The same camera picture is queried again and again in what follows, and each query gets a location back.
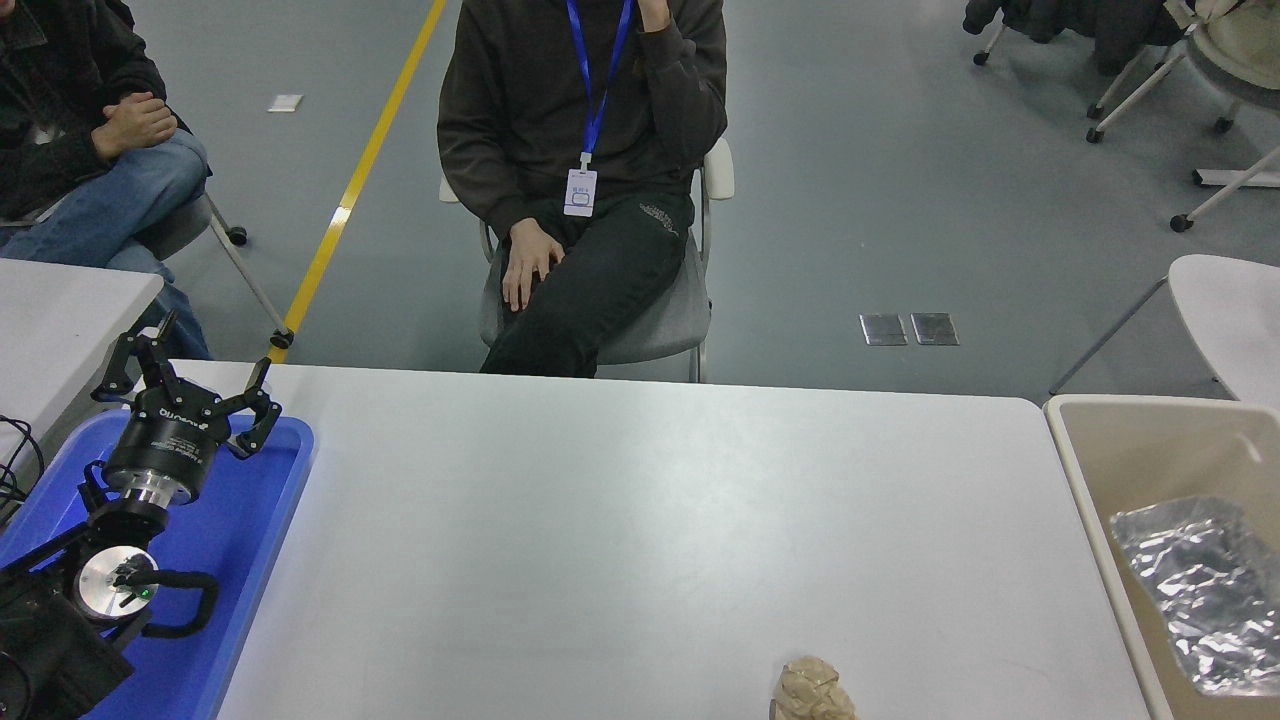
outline metal floor plate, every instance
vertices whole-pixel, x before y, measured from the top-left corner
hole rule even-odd
[[[863,337],[872,347],[906,345],[906,332],[902,318],[897,315],[859,315],[863,322]]]
[[[960,345],[948,313],[911,313],[911,327],[920,345]]]

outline hand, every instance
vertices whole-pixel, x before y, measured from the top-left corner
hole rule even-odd
[[[178,119],[164,100],[150,92],[134,92],[119,105],[102,108],[106,124],[93,129],[93,147],[104,160],[114,160],[127,150],[155,147],[173,137]]]
[[[534,273],[538,273],[539,281],[545,281],[552,264],[563,259],[564,247],[543,232],[538,220],[525,218],[511,225],[511,259],[507,260],[507,274],[502,277],[502,301],[511,306],[512,313],[529,307]]]
[[[671,6],[667,0],[636,0],[640,5],[640,19],[644,22],[645,32],[658,32],[667,29],[671,24]]]

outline id badge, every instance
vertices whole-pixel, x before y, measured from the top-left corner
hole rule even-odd
[[[590,218],[595,211],[595,170],[570,170],[564,188],[564,214]]]

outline gray floor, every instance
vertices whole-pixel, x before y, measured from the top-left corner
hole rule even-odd
[[[1087,145],[1107,81],[1092,41],[960,29],[960,0],[727,4],[737,197],[718,204],[708,283],[713,382],[1023,396],[1048,386],[1178,256],[1280,265],[1280,191],[1248,190],[1175,234],[1208,196],[1190,169],[1244,168],[1280,123],[1180,68]],[[134,0],[172,102],[210,149],[210,190],[289,305],[429,0]],[[471,372],[485,264],[472,219],[435,200],[434,120],[449,0],[289,363]],[[270,115],[276,94],[305,94]],[[214,351],[251,360],[270,324],[212,236],[173,259]],[[951,313],[960,347],[872,348],[859,313]],[[673,359],[604,377],[678,380]],[[1069,391],[1221,395],[1157,296]]]

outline yellow floor line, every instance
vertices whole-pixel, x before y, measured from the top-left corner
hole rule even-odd
[[[369,179],[369,172],[372,169],[374,161],[378,160],[378,154],[383,149],[383,141],[387,140],[387,132],[390,129],[392,122],[396,120],[396,113],[399,111],[401,101],[404,100],[404,94],[413,81],[413,73],[417,70],[417,64],[422,59],[422,53],[426,50],[428,41],[431,40],[431,33],[435,31],[435,24],[440,20],[440,13],[444,12],[447,1],[435,0],[431,5],[431,12],[426,14],[426,22],[422,23],[422,29],[417,33],[417,41],[413,42],[413,49],[410,50],[408,58],[404,59],[404,67],[401,68],[401,74],[396,79],[396,87],[392,88],[390,97],[387,99],[387,105],[383,106],[383,114],[378,119],[378,126],[374,127],[374,135],[369,137],[369,143],[365,145],[365,152],[360,156],[356,172],[352,173],[351,182],[347,183],[347,190],[342,193],[342,201],[329,220],[329,229],[325,231],[324,240],[320,241],[320,247],[316,250],[315,258],[311,259],[311,266],[307,269],[306,277],[302,278],[302,286],[298,287],[298,293],[293,296],[289,311],[284,315],[284,324],[293,332],[298,332],[303,318],[307,315],[307,307],[316,295],[316,288],[320,287],[320,281],[329,268],[329,260],[333,259],[334,250],[338,249],[342,232],[347,229],[347,220],[351,218],[351,211],[356,208],[356,201],[360,200],[361,191],[365,190],[365,181]],[[284,363],[288,354],[287,350],[273,347],[268,356],[273,363]]]

